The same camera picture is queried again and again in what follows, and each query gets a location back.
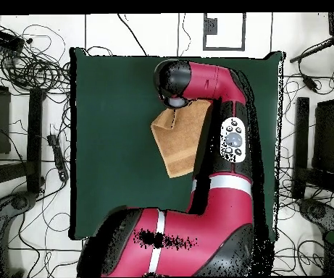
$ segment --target power adapter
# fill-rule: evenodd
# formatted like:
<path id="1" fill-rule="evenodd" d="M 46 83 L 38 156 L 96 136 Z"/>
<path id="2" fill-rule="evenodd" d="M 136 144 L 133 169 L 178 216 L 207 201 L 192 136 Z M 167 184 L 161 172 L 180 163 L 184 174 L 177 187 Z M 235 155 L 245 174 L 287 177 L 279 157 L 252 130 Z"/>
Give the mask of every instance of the power adapter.
<path id="1" fill-rule="evenodd" d="M 25 41 L 9 33 L 0 31 L 0 52 L 17 56 L 22 52 Z"/>
<path id="2" fill-rule="evenodd" d="M 312 90 L 313 92 L 316 92 L 316 90 L 317 90 L 317 84 L 316 84 L 315 81 L 313 81 L 313 79 L 311 79 L 310 77 L 304 76 L 303 77 L 303 83 L 305 84 L 305 86 L 309 90 Z"/>

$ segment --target gray stripe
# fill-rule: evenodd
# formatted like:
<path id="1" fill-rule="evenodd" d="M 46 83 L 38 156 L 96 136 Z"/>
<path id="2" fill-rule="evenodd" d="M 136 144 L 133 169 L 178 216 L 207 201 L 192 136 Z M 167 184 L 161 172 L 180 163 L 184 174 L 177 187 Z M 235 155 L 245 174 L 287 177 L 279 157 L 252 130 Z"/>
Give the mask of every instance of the gray stripe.
<path id="1" fill-rule="evenodd" d="M 158 222 L 156 224 L 156 233 L 160 232 L 164 234 L 164 226 L 165 226 L 165 215 L 163 211 L 158 209 Z M 162 252 L 161 248 L 154 248 L 151 254 L 150 266 L 149 266 L 149 273 L 155 273 L 156 268 L 158 267 L 160 253 Z"/>
<path id="2" fill-rule="evenodd" d="M 230 176 L 227 174 L 220 174 L 217 176 L 213 176 L 210 178 L 210 188 L 231 188 L 243 191 L 245 193 L 248 193 L 251 196 L 251 184 L 237 176 Z M 193 189 L 191 192 L 193 192 L 196 189 L 196 180 L 193 181 Z"/>

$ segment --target dark green backdrop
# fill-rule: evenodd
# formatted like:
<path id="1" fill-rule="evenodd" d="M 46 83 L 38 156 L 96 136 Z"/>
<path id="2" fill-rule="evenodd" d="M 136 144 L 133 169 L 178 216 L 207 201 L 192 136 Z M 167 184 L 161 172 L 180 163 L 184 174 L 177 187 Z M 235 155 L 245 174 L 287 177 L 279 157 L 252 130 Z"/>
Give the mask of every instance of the dark green backdrop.
<path id="1" fill-rule="evenodd" d="M 93 235 L 109 211 L 118 206 L 185 211 L 191 175 L 167 176 L 150 128 L 164 110 L 153 73 L 166 58 L 87 56 L 79 48 L 75 55 L 77 203 L 70 231 L 77 239 Z M 262 144 L 266 219 L 274 239 L 278 75 L 283 53 L 266 59 L 184 59 L 241 70 L 249 80 Z"/>

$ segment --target red robot arm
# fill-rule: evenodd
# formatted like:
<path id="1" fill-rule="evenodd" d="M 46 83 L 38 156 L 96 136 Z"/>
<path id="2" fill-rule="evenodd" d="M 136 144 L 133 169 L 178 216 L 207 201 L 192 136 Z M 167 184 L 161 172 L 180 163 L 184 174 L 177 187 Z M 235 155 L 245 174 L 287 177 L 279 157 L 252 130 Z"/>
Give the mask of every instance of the red robot arm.
<path id="1" fill-rule="evenodd" d="M 231 69 L 180 60 L 154 73 L 170 108 L 211 101 L 201 131 L 186 213 L 132 208 L 88 240 L 79 277 L 246 276 L 253 248 L 247 97 Z"/>

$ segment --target button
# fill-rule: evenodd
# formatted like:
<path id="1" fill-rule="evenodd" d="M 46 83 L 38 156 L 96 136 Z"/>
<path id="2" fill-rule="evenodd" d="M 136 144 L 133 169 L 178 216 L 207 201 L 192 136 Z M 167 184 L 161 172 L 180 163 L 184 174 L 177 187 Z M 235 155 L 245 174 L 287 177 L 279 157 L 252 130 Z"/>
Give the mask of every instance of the button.
<path id="1" fill-rule="evenodd" d="M 229 133 L 225 138 L 226 144 L 232 147 L 240 147 L 243 143 L 243 138 L 236 132 Z"/>

